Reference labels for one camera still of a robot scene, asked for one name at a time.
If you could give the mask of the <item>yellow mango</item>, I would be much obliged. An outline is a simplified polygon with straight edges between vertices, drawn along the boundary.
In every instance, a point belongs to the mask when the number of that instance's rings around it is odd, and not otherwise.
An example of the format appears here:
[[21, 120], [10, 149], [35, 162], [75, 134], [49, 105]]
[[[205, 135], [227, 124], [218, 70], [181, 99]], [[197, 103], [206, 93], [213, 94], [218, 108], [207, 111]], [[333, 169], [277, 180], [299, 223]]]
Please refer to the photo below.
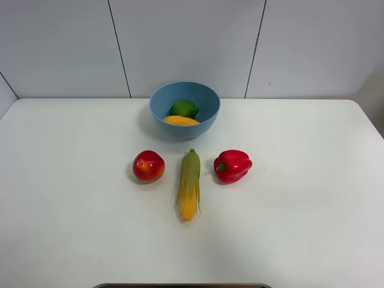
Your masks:
[[164, 122], [172, 125], [181, 125], [181, 126], [192, 126], [192, 125], [200, 124], [200, 122], [198, 122], [195, 119], [184, 117], [184, 116], [178, 116], [178, 115], [167, 116], [164, 118]]

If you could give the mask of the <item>green lime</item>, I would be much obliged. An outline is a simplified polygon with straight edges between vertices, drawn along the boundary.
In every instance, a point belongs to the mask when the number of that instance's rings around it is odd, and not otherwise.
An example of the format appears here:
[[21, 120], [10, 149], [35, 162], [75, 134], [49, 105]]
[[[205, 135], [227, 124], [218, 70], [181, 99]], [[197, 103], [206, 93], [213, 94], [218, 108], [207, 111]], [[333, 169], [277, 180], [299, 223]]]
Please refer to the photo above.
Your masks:
[[178, 101], [169, 109], [169, 116], [182, 116], [186, 118], [195, 119], [198, 114], [198, 107], [189, 100]]

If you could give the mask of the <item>red apple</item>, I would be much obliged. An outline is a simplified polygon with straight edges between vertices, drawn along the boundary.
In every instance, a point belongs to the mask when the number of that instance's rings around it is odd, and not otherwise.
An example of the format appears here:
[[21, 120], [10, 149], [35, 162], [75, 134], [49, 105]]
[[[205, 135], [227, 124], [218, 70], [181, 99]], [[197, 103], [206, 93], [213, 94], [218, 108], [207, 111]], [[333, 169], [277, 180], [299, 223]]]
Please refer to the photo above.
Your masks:
[[164, 160], [152, 150], [139, 153], [133, 161], [133, 173], [135, 177], [144, 183], [152, 183], [159, 180], [165, 171]]

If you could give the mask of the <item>blue plastic bowl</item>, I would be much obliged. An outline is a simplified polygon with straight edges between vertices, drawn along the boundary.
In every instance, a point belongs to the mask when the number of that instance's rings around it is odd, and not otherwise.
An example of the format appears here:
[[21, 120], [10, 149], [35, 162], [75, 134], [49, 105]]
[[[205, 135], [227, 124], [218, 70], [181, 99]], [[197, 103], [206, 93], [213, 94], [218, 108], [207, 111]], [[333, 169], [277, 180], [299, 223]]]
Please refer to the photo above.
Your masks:
[[[178, 101], [189, 100], [197, 108], [197, 125], [175, 125], [164, 121], [169, 109]], [[149, 109], [157, 125], [178, 139], [194, 139], [208, 131], [220, 110], [220, 98], [211, 88], [195, 82], [175, 82], [158, 89], [149, 101]]]

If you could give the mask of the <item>red bell pepper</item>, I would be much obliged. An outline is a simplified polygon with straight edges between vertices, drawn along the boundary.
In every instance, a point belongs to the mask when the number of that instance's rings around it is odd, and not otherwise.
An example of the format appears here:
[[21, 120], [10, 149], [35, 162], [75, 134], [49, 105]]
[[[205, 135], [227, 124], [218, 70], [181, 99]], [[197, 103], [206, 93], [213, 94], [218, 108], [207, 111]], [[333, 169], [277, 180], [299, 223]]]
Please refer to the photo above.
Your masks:
[[224, 184], [232, 184], [244, 177], [252, 168], [253, 162], [248, 154], [240, 150], [223, 151], [214, 160], [214, 170]]

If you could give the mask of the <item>corn cob with husk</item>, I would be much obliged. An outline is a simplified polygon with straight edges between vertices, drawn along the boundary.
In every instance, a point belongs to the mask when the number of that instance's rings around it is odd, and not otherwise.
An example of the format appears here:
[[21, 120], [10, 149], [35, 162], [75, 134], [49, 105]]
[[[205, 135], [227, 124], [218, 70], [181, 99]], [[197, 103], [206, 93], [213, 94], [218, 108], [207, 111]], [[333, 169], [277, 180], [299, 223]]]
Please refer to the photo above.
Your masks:
[[181, 161], [179, 188], [176, 204], [183, 222], [190, 222], [200, 211], [200, 157], [194, 149]]

